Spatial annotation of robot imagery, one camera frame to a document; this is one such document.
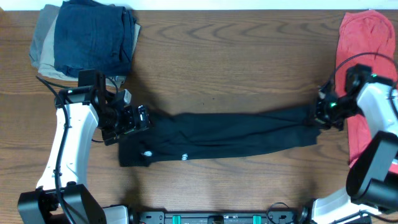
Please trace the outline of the black t-shirt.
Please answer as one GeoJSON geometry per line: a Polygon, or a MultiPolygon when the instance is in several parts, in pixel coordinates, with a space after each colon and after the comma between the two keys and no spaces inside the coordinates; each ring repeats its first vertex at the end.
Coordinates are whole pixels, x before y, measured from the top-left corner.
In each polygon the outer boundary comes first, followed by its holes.
{"type": "Polygon", "coordinates": [[[151,111],[153,127],[119,142],[122,167],[269,154],[316,144],[320,129],[307,122],[310,108],[294,106],[262,113],[151,111]]]}

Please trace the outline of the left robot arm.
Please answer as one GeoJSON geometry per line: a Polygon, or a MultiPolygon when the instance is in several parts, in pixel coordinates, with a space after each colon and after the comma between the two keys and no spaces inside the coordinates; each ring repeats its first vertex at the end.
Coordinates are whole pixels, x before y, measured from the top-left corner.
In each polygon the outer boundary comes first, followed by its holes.
{"type": "Polygon", "coordinates": [[[36,189],[20,195],[24,223],[129,223],[127,206],[101,207],[87,188],[87,167],[96,129],[105,145],[149,128],[146,106],[133,107],[127,90],[62,89],[55,98],[57,128],[36,189]]]}

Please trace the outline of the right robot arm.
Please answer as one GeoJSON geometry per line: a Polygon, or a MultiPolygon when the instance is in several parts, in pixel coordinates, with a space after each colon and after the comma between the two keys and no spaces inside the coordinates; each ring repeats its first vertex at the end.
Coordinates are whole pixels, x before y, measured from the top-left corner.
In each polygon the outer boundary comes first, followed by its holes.
{"type": "Polygon", "coordinates": [[[346,186],[303,208],[299,223],[370,223],[397,211],[397,107],[395,83],[357,64],[346,71],[345,96],[326,84],[308,121],[322,129],[343,129],[345,119],[365,117],[371,141],[351,167],[346,186]]]}

